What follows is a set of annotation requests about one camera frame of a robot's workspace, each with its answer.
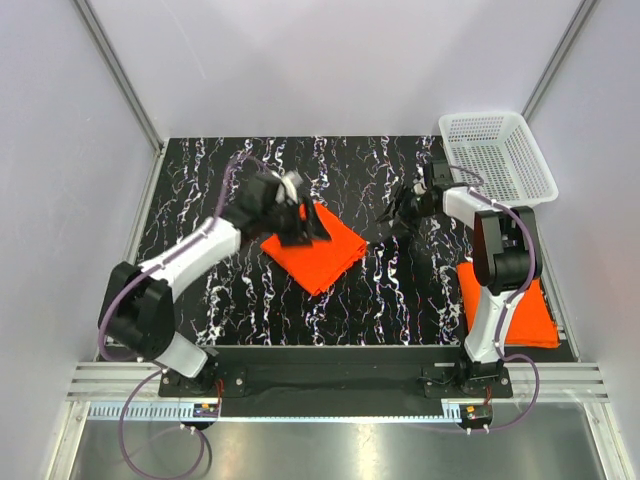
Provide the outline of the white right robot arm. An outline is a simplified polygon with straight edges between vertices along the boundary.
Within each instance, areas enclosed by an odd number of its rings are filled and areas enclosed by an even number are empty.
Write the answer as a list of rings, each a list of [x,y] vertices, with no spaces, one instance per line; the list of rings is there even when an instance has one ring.
[[[430,163],[411,186],[396,189],[376,219],[400,234],[415,232],[423,218],[442,213],[472,230],[480,300],[452,374],[444,381],[470,397],[501,381],[508,328],[524,294],[542,273],[534,210],[486,197],[481,193],[484,184],[481,175],[467,168]]]

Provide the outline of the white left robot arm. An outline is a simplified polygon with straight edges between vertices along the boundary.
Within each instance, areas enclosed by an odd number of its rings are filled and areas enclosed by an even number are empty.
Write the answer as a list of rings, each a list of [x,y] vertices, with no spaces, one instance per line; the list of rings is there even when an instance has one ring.
[[[331,236],[311,199],[300,193],[300,175],[254,174],[232,201],[218,200],[212,216],[162,254],[111,271],[98,321],[99,338],[112,338],[136,360],[149,361],[181,377],[196,396],[214,389],[216,356],[176,329],[175,303],[208,270],[262,234],[282,246],[309,247]]]

